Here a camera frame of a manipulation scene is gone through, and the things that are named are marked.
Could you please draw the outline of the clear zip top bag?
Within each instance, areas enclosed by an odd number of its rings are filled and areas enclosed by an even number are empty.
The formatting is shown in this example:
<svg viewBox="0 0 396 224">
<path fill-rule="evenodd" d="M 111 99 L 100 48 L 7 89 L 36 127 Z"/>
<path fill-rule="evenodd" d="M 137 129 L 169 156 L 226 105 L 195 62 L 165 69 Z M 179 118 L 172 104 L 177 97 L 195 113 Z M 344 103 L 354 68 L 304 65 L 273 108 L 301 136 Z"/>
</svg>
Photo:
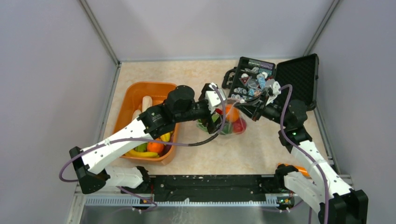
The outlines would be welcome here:
<svg viewBox="0 0 396 224">
<path fill-rule="evenodd" d="M 241 99 L 228 98 L 226 101 L 226 121 L 220 135 L 232 135 L 232 134 L 243 134 L 247 129 L 247 122 L 244 118 L 244 114 L 235 107 L 234 104 L 239 103 Z M 223 118 L 222 105 L 219 105 L 214 114 L 212 115 L 212 121 L 216 127 L 220 127 Z"/>
</svg>

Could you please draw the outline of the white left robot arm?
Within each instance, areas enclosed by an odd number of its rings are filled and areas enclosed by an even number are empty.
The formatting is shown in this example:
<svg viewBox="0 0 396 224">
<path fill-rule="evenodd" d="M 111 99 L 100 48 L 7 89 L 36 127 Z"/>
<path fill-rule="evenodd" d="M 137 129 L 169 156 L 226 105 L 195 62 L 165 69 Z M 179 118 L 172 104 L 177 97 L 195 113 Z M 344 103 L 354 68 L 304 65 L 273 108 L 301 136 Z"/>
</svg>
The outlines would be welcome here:
<svg viewBox="0 0 396 224">
<path fill-rule="evenodd" d="M 124 128 L 90 147 L 69 150 L 70 163 L 77 175 L 83 194 L 91 194 L 105 186 L 120 186 L 144 193 L 149 189 L 149 175 L 144 168 L 111 167 L 115 159 L 133 148 L 173 131 L 177 123 L 200 119 L 209 133 L 217 131 L 212 120 L 216 107 L 224 105 L 226 97 L 214 83 L 206 83 L 196 102 L 194 90 L 186 85 L 177 86 L 158 105 L 149 107 Z"/>
</svg>

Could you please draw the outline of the orange fruit toy back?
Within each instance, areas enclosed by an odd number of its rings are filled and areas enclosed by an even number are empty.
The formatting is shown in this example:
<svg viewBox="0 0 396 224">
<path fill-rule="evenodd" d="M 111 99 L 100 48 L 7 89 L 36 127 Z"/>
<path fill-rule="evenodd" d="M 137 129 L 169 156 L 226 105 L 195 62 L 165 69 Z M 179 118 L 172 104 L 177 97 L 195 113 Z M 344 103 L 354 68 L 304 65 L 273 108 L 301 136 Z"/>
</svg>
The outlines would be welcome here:
<svg viewBox="0 0 396 224">
<path fill-rule="evenodd" d="M 237 120 L 238 118 L 240 118 L 239 116 L 239 111 L 233 107 L 233 105 L 231 104 L 227 104 L 226 105 L 226 121 L 233 123 L 235 120 Z"/>
</svg>

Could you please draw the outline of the red apple toy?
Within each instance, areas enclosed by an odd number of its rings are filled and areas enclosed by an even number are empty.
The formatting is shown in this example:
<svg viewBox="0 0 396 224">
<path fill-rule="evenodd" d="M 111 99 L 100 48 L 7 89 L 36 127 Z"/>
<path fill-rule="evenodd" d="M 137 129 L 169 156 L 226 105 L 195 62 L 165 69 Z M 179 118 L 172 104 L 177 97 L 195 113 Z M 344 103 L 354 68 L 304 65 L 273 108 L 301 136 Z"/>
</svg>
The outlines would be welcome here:
<svg viewBox="0 0 396 224">
<path fill-rule="evenodd" d="M 242 134 L 247 128 L 246 121 L 242 118 L 238 118 L 232 123 L 232 128 L 234 134 Z"/>
</svg>

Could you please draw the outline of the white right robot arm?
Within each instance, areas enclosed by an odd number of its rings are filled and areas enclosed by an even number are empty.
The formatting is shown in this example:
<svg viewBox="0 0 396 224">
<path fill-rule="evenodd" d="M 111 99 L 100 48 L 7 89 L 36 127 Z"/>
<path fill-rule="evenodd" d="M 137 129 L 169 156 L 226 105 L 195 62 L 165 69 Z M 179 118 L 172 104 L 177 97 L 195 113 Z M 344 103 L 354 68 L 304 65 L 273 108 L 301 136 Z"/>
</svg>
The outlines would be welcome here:
<svg viewBox="0 0 396 224">
<path fill-rule="evenodd" d="M 279 139 L 289 153 L 303 165 L 310 179 L 292 165 L 277 168 L 274 187 L 279 192 L 292 192 L 309 205 L 322 224 L 365 224 L 368 213 L 368 196 L 355 190 L 337 174 L 317 150 L 307 133 L 307 107 L 300 100 L 287 99 L 283 108 L 259 99 L 237 103 L 243 111 L 253 107 L 253 120 L 265 117 L 279 123 Z"/>
</svg>

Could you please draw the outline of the green napa cabbage toy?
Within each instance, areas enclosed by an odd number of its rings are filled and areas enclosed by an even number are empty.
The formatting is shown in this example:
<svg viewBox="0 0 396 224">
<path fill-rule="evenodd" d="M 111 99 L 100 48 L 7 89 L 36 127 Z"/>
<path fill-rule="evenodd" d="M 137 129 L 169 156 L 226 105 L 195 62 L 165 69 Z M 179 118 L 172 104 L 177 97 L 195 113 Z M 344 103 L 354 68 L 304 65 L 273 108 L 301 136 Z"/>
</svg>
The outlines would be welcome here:
<svg viewBox="0 0 396 224">
<path fill-rule="evenodd" d="M 212 115 L 212 122 L 209 122 L 208 120 L 202 121 L 201 119 L 199 119 L 196 123 L 196 126 L 204 132 L 207 132 L 209 134 L 215 134 L 219 131 L 222 122 L 223 122 L 222 115 L 215 113 Z M 219 134 L 228 135 L 231 133 L 232 133 L 232 126 L 226 120 Z"/>
</svg>

